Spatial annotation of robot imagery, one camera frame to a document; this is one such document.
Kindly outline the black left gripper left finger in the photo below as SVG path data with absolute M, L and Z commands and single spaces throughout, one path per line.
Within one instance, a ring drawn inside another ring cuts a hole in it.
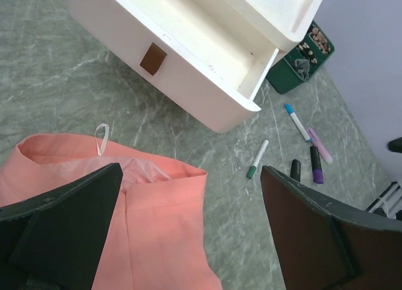
M 91 289 L 122 181 L 117 163 L 1 207 L 1 289 L 30 276 L 61 289 Z

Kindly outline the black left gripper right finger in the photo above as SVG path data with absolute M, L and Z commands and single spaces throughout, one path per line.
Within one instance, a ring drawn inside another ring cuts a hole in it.
M 261 187 L 287 289 L 401 289 L 401 222 L 263 166 Z

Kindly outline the purple black highlighter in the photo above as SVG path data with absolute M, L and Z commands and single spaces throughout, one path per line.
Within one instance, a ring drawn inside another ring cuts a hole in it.
M 312 164 L 313 182 L 316 184 L 324 184 L 320 154 L 316 146 L 310 146 L 310 159 Z

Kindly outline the pink black highlighter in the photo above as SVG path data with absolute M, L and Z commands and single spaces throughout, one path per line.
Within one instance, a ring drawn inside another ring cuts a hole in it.
M 290 177 L 297 182 L 301 181 L 301 162 L 297 159 L 291 162 Z

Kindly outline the pink pen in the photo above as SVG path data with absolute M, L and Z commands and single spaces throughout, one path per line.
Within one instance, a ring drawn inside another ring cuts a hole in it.
M 321 157 L 324 159 L 324 161 L 327 164 L 332 164 L 333 163 L 333 158 L 330 155 L 330 153 L 327 151 L 327 149 L 325 148 L 325 146 L 323 145 L 322 141 L 320 140 L 320 138 L 318 137 L 318 135 L 316 134 L 316 132 L 309 127 L 307 129 L 307 133 L 311 138 L 312 144 L 317 147 L 319 154 L 321 155 Z

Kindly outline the white green-tipped marker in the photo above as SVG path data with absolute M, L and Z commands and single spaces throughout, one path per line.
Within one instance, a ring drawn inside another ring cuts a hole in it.
M 269 140 L 264 139 L 262 141 L 262 143 L 260 145 L 260 148 L 258 149 L 254 159 L 253 159 L 252 164 L 250 165 L 250 167 L 249 167 L 249 169 L 248 169 L 248 171 L 246 173 L 246 178 L 248 180 L 250 180 L 254 176 L 254 174 L 255 174 L 255 172 L 256 172 L 256 170 L 258 168 L 258 165 L 259 165 L 259 163 L 261 161 L 261 158 L 263 157 L 263 154 L 264 154 L 265 150 L 267 149 L 268 145 L 269 145 Z

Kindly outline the blue capped white marker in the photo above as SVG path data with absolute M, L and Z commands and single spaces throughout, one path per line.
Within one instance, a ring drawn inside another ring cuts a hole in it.
M 285 109 L 286 109 L 287 113 L 290 115 L 290 117 L 293 120 L 293 122 L 295 123 L 297 129 L 299 130 L 299 132 L 303 136 L 304 140 L 306 142 L 311 142 L 312 141 L 311 137 L 308 135 L 306 129 L 304 128 L 303 124 L 299 120 L 299 118 L 296 115 L 295 111 L 293 110 L 292 106 L 290 104 L 285 104 Z

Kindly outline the white drawer organizer box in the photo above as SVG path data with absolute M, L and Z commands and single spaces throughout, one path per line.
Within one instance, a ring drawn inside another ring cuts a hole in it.
M 289 52 L 307 33 L 323 0 L 224 0 L 279 50 Z

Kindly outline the pink fabric garment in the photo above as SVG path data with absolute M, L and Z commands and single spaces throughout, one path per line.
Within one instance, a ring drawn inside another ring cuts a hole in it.
M 123 176 L 93 289 L 220 289 L 204 251 L 207 174 L 108 136 L 35 134 L 1 167 L 1 205 L 32 198 L 109 163 Z

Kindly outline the green compartment tray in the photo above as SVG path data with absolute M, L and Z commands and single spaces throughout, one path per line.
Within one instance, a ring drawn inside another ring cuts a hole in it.
M 286 94 L 312 79 L 334 51 L 334 44 L 313 21 L 304 39 L 270 68 L 266 79 L 279 94 Z

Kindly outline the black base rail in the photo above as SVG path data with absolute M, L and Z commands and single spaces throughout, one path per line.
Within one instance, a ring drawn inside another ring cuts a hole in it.
M 401 186 L 392 182 L 384 192 L 366 209 L 369 213 L 401 220 Z

